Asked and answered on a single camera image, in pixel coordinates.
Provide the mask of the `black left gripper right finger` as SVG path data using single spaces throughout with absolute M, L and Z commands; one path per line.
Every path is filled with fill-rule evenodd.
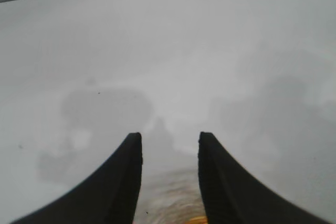
M 208 223 L 324 224 L 245 170 L 214 134 L 201 132 L 198 181 Z

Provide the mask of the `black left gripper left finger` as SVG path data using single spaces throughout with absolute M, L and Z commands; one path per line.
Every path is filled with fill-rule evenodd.
M 133 223 L 142 177 L 142 137 L 126 136 L 88 178 L 15 223 Z

